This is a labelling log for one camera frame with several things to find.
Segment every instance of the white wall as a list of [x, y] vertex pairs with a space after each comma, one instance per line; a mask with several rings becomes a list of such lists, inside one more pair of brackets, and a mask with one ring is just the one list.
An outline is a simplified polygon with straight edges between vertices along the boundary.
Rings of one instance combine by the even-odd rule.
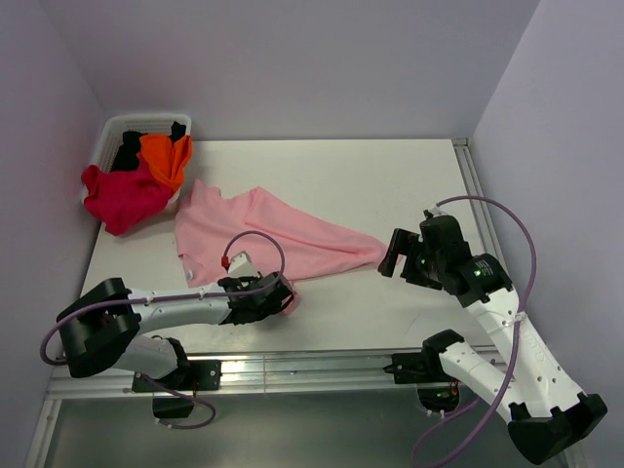
[[109, 113], [195, 137], [468, 137], [538, 0], [41, 0]]
[[[542, 0], [474, 136], [488, 195], [526, 220], [539, 255], [529, 313], [608, 414], [587, 439], [620, 466], [624, 411], [624, 3]], [[514, 277], [528, 254], [496, 217]]]
[[0, 68], [0, 466], [19, 467], [50, 374], [39, 340], [91, 253], [78, 189], [102, 110], [34, 0], [0, 3]]

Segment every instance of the laundry basket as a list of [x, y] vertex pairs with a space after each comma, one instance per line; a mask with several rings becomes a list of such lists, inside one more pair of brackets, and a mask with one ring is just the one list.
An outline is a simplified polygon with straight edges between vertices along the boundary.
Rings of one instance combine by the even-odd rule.
[[[122, 144], [122, 135], [124, 132], [135, 131], [144, 134], [168, 135], [172, 131], [172, 124], [174, 122], [185, 125], [186, 134], [190, 135], [191, 118], [184, 114], [145, 113], [111, 117], [101, 131], [91, 164], [98, 166], [104, 173], [109, 173], [113, 166], [117, 150]], [[84, 202], [88, 194], [87, 187], [83, 186], [80, 194], [80, 201]], [[172, 196], [167, 207], [173, 205], [177, 197], [179, 197], [179, 190]]]

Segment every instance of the pink cloth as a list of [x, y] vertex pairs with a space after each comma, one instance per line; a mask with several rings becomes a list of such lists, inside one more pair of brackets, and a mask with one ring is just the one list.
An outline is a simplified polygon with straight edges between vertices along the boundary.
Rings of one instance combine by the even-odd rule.
[[[386, 246], [372, 236], [301, 212], [263, 188], [225, 200], [218, 188], [195, 180], [175, 217], [177, 254], [189, 287], [222, 278], [223, 249], [232, 237], [249, 229], [263, 231], [280, 243], [286, 254], [284, 276], [291, 281], [376, 266], [386, 252]], [[246, 236], [230, 254], [242, 251], [264, 275], [279, 269], [280, 258], [266, 239]]]

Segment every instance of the white table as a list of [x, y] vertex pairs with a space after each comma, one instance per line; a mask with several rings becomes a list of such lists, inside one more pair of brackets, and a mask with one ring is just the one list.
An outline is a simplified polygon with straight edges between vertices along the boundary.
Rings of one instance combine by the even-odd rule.
[[[388, 242], [396, 227], [418, 230], [422, 211], [466, 188], [449, 140], [200, 141], [186, 171], [232, 197], [262, 186], [286, 203]], [[468, 202], [448, 206], [473, 253], [483, 251]], [[129, 288], [185, 288], [174, 216], [158, 215], [116, 238], [100, 230], [83, 293], [109, 277]], [[453, 328], [472, 345], [486, 334], [445, 292], [381, 277], [374, 268], [298, 282], [288, 317], [245, 326], [168, 329], [191, 353], [396, 349]]]

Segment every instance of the purple cable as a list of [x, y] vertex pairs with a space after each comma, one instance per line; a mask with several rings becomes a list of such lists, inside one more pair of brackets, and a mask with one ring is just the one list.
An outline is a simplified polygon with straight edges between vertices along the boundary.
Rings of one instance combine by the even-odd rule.
[[[260, 288], [259, 290], [239, 291], [239, 292], [206, 292], [204, 293], [203, 297], [240, 297], [244, 295], [254, 295], [254, 294], [262, 293], [263, 291], [266, 291], [269, 288], [272, 288], [278, 283], [278, 281], [282, 279], [282, 275], [284, 274], [284, 270], [286, 269], [286, 256], [284, 255], [284, 250], [282, 249], [282, 246], [280, 246], [280, 244], [275, 239], [273, 239], [271, 236], [261, 231], [244, 231], [244, 232], [241, 232], [240, 234], [237, 234], [230, 240], [230, 242], [227, 243], [227, 246], [225, 246], [225, 250], [223, 251], [223, 256], [227, 256], [227, 254], [230, 251], [230, 248], [237, 240], [239, 240], [243, 236], [248, 236], [252, 234], [267, 239], [277, 249], [277, 252], [280, 255], [281, 265], [280, 265], [280, 271], [278, 275], [275, 277], [275, 279], [271, 281], [269, 284], [267, 284], [266, 286], [263, 286], [262, 288]], [[166, 301], [172, 301], [172, 300], [200, 299], [200, 298], [202, 297], [200, 296], [198, 292], [192, 292], [188, 294], [177, 294], [177, 295], [168, 295], [165, 297], [154, 297], [153, 302], [166, 302]], [[113, 307], [117, 305], [136, 305], [136, 304], [145, 304], [145, 303], [147, 303], [147, 298], [115, 299], [115, 300], [107, 300], [104, 302], [97, 302], [95, 304], [90, 304], [85, 307], [81, 307], [78, 310], [75, 310], [74, 312], [68, 314], [66, 317], [63, 317], [58, 322], [56, 322], [54, 326], [45, 334], [45, 336], [41, 340], [41, 345], [39, 346], [39, 356], [41, 357], [41, 360], [44, 363], [49, 364], [50, 366], [64, 366], [67, 364], [66, 359], [55, 360], [55, 359], [50, 358], [48, 356], [47, 349], [48, 349], [48, 343], [50, 342], [50, 339], [54, 336], [54, 334], [58, 332], [61, 328], [63, 328], [65, 325], [67, 325], [69, 322], [71, 322], [72, 320], [80, 318], [83, 315], [93, 312], [94, 310]], [[211, 403], [207, 402], [206, 400], [196, 398], [196, 397], [190, 397], [188, 395], [184, 395], [183, 393], [179, 393], [176, 390], [168, 389], [160, 385], [158, 382], [156, 382], [153, 378], [151, 378], [148, 375], [141, 374], [140, 376], [141, 378], [147, 380], [150, 384], [162, 390], [163, 392], [170, 393], [174, 396], [183, 398], [184, 400], [199, 403], [200, 405], [204, 405], [205, 407], [208, 407], [209, 409], [213, 411], [213, 415], [210, 418], [198, 424], [183, 426], [179, 424], [172, 424], [167, 421], [161, 421], [161, 423], [163, 423], [164, 425], [168, 427], [171, 426], [173, 429], [198, 429], [200, 427], [207, 426], [208, 424], [213, 422], [213, 420], [215, 419], [216, 409]]]
[[[456, 202], [458, 200], [478, 200], [480, 202], [486, 202], [486, 203], [495, 205], [497, 208], [499, 208], [500, 210], [505, 212], [507, 215], [512, 217], [514, 221], [516, 221], [520, 229], [523, 231], [523, 233], [525, 234], [526, 241], [528, 242], [528, 248], [530, 249], [530, 275], [528, 276], [528, 282], [526, 283], [525, 292], [521, 296], [519, 304], [518, 304], [518, 312], [524, 311], [527, 306], [528, 296], [530, 295], [530, 292], [533, 289], [533, 284], [535, 283], [535, 275], [537, 274], [537, 252], [535, 250], [535, 243], [533, 242], [533, 239], [531, 238], [527, 227], [520, 220], [520, 218], [516, 216], [516, 214], [514, 214], [511, 210], [509, 210], [503, 204], [495, 200], [492, 200], [490, 198], [482, 197], [479, 195], [460, 195], [457, 197], [446, 198], [446, 200], [439, 202], [436, 206], [441, 207], [442, 205], [445, 205], [451, 202]], [[433, 433], [435, 433], [440, 428], [442, 428], [445, 424], [447, 424], [450, 421], [453, 421], [457, 417], [473, 409], [479, 402], [479, 398], [477, 398], [475, 401], [473, 401], [471, 404], [464, 407], [463, 409], [459, 409], [455, 411], [451, 416], [443, 419], [438, 424], [428, 429], [422, 436], [420, 436], [420, 438], [418, 439], [418, 441], [416, 442], [415, 446], [413, 447], [411, 451], [411, 465], [413, 466], [413, 468], [440, 468], [446, 465], [447, 463], [450, 463], [457, 456], [459, 456], [459, 454], [461, 454], [477, 438], [481, 430], [488, 423], [489, 419], [494, 415], [494, 413], [498, 409], [498, 406], [502, 402], [503, 397], [505, 396], [507, 387], [509, 386], [509, 383], [511, 382], [511, 379], [514, 374], [514, 368], [516, 367], [516, 361], [518, 360], [519, 348], [520, 348], [520, 322], [516, 322], [514, 323], [514, 335], [513, 335], [513, 341], [512, 341], [512, 347], [511, 347], [511, 356], [509, 357], [507, 371], [505, 372], [505, 377], [503, 378], [503, 383], [500, 386], [500, 390], [496, 394], [494, 401], [491, 403], [486, 413], [483, 415], [483, 417], [477, 423], [477, 425], [473, 428], [473, 430], [470, 431], [470, 434], [468, 434], [468, 436], [461, 442], [461, 444], [459, 444], [456, 448], [454, 448], [451, 453], [449, 453], [447, 456], [445, 456], [444, 458], [438, 460], [437, 462], [431, 465], [421, 465], [420, 463], [416, 461], [416, 456], [418, 454], [418, 451], [422, 448], [422, 445], [424, 444], [424, 442]]]

